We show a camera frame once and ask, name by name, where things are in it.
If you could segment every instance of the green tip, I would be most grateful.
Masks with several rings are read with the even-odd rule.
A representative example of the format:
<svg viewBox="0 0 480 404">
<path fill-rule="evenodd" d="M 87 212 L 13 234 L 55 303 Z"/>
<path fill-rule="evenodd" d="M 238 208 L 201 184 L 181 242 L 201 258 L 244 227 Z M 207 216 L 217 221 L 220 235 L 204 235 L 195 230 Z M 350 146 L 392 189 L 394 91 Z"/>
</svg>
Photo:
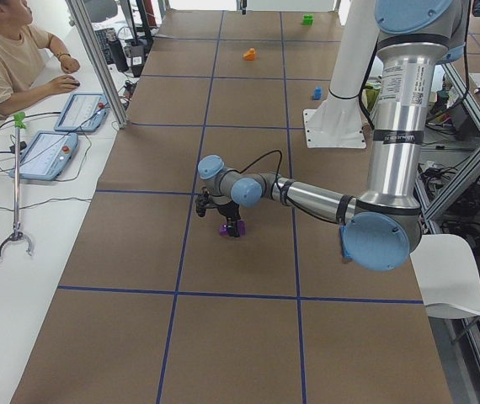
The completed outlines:
<svg viewBox="0 0 480 404">
<path fill-rule="evenodd" d="M 25 129 L 26 128 L 26 126 L 23 123 L 23 120 L 24 120 L 24 112 L 23 111 L 18 112 L 17 114 L 13 114 L 13 122 L 14 122 L 16 128 L 20 128 L 20 129 Z"/>
</svg>

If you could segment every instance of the blue and white device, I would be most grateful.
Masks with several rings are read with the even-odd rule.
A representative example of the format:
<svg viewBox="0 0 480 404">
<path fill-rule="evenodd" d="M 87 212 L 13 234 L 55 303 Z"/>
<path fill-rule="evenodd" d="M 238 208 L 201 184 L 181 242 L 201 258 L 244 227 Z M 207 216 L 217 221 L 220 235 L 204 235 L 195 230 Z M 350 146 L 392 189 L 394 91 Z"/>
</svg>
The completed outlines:
<svg viewBox="0 0 480 404">
<path fill-rule="evenodd" d="M 70 162 L 78 142 L 76 133 L 39 131 L 21 154 L 20 177 L 52 181 Z M 13 178 L 14 170 L 8 174 Z"/>
<path fill-rule="evenodd" d="M 103 122 L 107 98 L 102 93 L 72 93 L 55 124 L 59 132 L 94 132 Z"/>
</svg>

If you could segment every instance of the white table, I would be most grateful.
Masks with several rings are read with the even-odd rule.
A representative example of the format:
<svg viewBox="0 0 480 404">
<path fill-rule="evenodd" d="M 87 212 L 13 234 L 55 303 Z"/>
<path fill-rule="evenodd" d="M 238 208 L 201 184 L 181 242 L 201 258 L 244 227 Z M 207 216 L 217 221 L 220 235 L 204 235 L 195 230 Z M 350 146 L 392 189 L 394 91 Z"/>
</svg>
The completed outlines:
<svg viewBox="0 0 480 404">
<path fill-rule="evenodd" d="M 65 42 L 74 57 L 81 63 L 81 70 L 73 74 L 81 82 L 78 92 L 101 92 L 98 79 L 87 58 L 75 29 Z M 116 88 L 121 88 L 126 77 L 111 70 Z M 51 58 L 35 85 L 48 82 L 61 75 L 58 61 Z M 49 97 L 26 114 L 60 111 L 69 94 Z M 22 140 L 29 143 L 38 130 L 53 130 L 57 116 L 27 119 Z M 79 177 L 71 182 L 28 182 L 22 180 L 21 205 L 31 205 L 50 198 L 77 197 L 91 199 L 99 175 L 102 173 L 109 152 L 115 141 L 118 127 L 115 117 L 108 114 L 99 130 L 88 137 L 92 142 Z M 0 151 L 7 151 L 12 144 L 12 125 L 0 131 Z M 80 136 L 79 147 L 72 162 L 60 178 L 73 178 L 77 174 L 88 146 L 88 140 Z M 13 155 L 0 155 L 4 169 L 13 167 Z M 3 250 L 0 265 L 0 404 L 10 402 L 19 383 L 30 352 L 38 336 L 41 324 L 55 293 L 58 281 L 72 250 L 79 228 L 88 209 L 88 202 L 62 201 L 21 211 L 21 231 L 34 245 L 34 255 L 26 253 L 26 242 L 10 242 Z M 0 206 L 13 208 L 13 179 L 0 173 Z M 13 231 L 13 213 L 0 210 L 0 243 Z"/>
</svg>

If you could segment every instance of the man's arm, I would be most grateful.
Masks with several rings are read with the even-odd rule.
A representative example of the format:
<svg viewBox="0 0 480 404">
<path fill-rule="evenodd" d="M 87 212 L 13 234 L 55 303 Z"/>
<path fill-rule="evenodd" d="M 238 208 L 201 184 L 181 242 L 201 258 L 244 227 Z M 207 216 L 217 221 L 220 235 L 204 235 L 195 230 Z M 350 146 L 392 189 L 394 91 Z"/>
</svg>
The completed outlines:
<svg viewBox="0 0 480 404">
<path fill-rule="evenodd" d="M 70 55 L 70 52 L 64 45 L 64 42 L 57 36 L 49 33 L 49 45 L 47 48 L 61 63 L 61 69 L 65 73 L 74 73 L 79 70 L 79 62 Z"/>
<path fill-rule="evenodd" d="M 50 95 L 69 93 L 79 87 L 79 82 L 72 76 L 65 75 L 54 78 L 47 84 L 31 88 L 27 91 L 13 93 L 10 98 L 0 103 L 0 114 L 8 116 L 14 112 L 28 108 Z"/>
</svg>

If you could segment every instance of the man's hand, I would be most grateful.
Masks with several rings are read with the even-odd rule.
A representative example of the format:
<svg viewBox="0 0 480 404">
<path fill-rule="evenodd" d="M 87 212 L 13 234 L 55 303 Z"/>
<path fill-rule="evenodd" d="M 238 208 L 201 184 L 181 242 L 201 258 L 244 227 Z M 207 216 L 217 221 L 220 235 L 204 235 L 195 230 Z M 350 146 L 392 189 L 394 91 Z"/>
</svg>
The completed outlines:
<svg viewBox="0 0 480 404">
<path fill-rule="evenodd" d="M 54 78 L 46 84 L 51 95 L 69 93 L 79 87 L 79 82 L 68 74 Z"/>
<path fill-rule="evenodd" d="M 65 56 L 61 56 L 61 69 L 63 72 L 65 73 L 74 73 L 76 72 L 77 70 L 79 70 L 79 62 L 77 61 L 77 59 L 69 56 L 69 55 L 65 55 Z"/>
</svg>

